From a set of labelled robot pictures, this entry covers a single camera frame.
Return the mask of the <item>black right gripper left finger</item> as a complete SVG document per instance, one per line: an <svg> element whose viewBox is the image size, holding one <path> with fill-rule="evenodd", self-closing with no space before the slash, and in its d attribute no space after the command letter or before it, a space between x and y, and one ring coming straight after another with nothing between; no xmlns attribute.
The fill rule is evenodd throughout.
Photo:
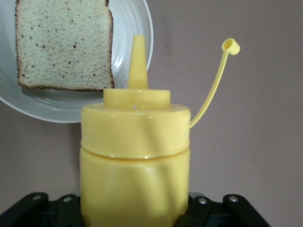
<svg viewBox="0 0 303 227"><path fill-rule="evenodd" d="M0 215L2 227L81 227L80 199L67 194L50 201L48 194L26 195Z"/></svg>

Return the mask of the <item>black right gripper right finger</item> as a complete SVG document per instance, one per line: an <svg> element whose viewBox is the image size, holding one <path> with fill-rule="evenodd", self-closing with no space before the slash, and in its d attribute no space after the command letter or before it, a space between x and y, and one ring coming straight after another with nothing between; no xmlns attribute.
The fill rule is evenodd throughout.
<svg viewBox="0 0 303 227"><path fill-rule="evenodd" d="M215 202L191 192L188 208L177 221L178 227L268 227L269 224L243 196L227 194Z"/></svg>

